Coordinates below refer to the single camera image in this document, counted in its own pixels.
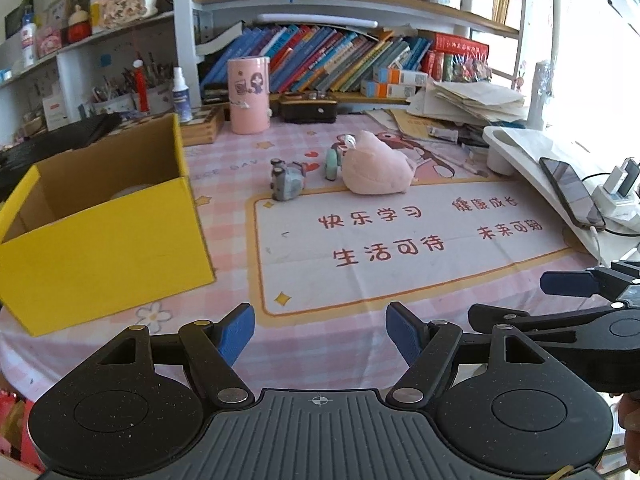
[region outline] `pink cup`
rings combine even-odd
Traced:
[[[270,126],[269,58],[238,57],[226,62],[229,115],[235,134],[259,134]]]

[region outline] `pink plush toy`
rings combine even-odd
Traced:
[[[384,195],[406,193],[417,164],[393,150],[371,132],[361,130],[350,139],[342,156],[342,180],[354,193]]]

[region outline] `black phone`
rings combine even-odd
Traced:
[[[574,225],[584,229],[593,226],[598,231],[604,230],[604,218],[570,164],[543,156],[540,158],[540,168],[551,182],[562,207]]]

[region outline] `table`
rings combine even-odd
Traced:
[[[526,183],[482,179],[433,156],[438,153],[462,163],[460,148],[431,143],[431,153],[388,133],[389,145],[420,160],[420,186],[386,197],[336,189],[339,182],[324,179],[324,154],[338,136],[359,129],[382,130],[358,115],[313,126],[274,120],[271,129],[256,136],[235,136],[227,124],[214,144],[187,148],[194,198],[217,281],[39,338],[30,337],[4,308],[2,372],[27,398],[37,400],[129,325],[143,323],[151,333],[173,333],[193,320],[219,320],[251,299],[258,326],[234,368],[254,392],[386,388],[406,369],[384,328],[384,306],[392,297],[425,320],[444,318],[466,329],[466,310],[476,302],[526,307],[535,314],[602,303],[540,292],[538,279],[544,270],[583,269],[593,259],[566,237],[564,224]],[[270,200],[273,157],[308,165],[308,194],[287,203]],[[505,217],[506,223],[495,216],[507,212],[511,216]],[[475,224],[469,223],[471,218],[477,219]],[[454,226],[472,230],[457,235],[449,232]],[[273,239],[279,243],[270,243]],[[297,253],[291,251],[301,245],[307,256],[296,260]],[[359,258],[358,264],[347,262],[349,258]],[[494,261],[507,260],[506,266],[490,268]],[[372,270],[382,266],[386,270]],[[284,290],[287,287],[295,293]],[[184,380],[175,367],[158,369]]]

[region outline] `figurine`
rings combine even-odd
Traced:
[[[324,177],[327,180],[334,181],[338,178],[338,168],[342,165],[342,156],[344,155],[343,151],[347,148],[355,147],[355,137],[347,134],[344,136],[344,144],[336,142],[329,148],[324,158]]]
[[[293,200],[305,189],[306,169],[299,162],[285,163],[279,158],[272,158],[271,195],[278,202]]]

